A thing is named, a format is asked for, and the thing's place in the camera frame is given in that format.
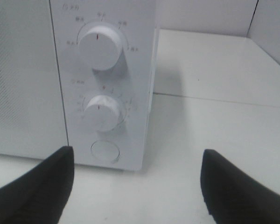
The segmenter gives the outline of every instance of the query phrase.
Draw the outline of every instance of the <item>timer knob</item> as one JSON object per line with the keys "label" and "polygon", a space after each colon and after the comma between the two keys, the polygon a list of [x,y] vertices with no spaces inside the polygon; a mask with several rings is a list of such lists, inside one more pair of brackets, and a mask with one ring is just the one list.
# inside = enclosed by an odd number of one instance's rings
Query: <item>timer knob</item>
{"label": "timer knob", "polygon": [[119,31],[105,25],[82,29],[78,37],[82,59],[95,70],[107,70],[118,61],[123,43]]}
{"label": "timer knob", "polygon": [[124,119],[123,106],[112,97],[97,95],[93,97],[84,109],[86,125],[101,132],[115,128]]}

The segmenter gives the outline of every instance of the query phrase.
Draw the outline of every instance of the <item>table surface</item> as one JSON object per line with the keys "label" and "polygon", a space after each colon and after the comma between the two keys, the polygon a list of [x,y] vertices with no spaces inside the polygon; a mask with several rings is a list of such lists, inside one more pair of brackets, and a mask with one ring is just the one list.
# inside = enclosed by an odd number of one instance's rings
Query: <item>table surface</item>
{"label": "table surface", "polygon": [[[143,169],[77,165],[60,223],[214,224],[206,148],[280,194],[280,66],[247,38],[161,30]],[[0,187],[39,162],[0,155]]]}

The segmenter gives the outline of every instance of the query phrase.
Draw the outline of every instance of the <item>microwave oven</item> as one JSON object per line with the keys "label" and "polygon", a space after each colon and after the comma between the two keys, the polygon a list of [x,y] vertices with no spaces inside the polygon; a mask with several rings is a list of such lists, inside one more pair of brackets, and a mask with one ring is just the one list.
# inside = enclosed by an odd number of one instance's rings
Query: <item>microwave oven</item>
{"label": "microwave oven", "polygon": [[139,170],[156,0],[0,0],[0,154]]}

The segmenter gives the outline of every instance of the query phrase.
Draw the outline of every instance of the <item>microwave control panel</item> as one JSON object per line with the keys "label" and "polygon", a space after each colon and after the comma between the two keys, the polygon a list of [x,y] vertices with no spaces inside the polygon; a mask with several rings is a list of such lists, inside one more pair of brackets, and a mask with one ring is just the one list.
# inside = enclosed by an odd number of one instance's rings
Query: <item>microwave control panel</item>
{"label": "microwave control panel", "polygon": [[154,82],[156,0],[55,0],[50,7],[75,162],[139,170]]}

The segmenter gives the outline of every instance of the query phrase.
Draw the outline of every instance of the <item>round button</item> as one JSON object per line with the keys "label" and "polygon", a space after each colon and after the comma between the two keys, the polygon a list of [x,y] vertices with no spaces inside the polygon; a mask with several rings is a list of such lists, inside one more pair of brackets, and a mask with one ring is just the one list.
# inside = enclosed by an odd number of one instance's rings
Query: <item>round button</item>
{"label": "round button", "polygon": [[119,158],[119,148],[113,142],[98,140],[91,146],[94,157],[105,162],[116,162]]}
{"label": "round button", "polygon": [[82,59],[95,70],[107,70],[118,61],[123,44],[118,31],[98,25],[79,34],[79,52]]}
{"label": "round button", "polygon": [[124,108],[121,104],[106,95],[93,97],[84,109],[84,121],[91,130],[107,132],[124,119]]}

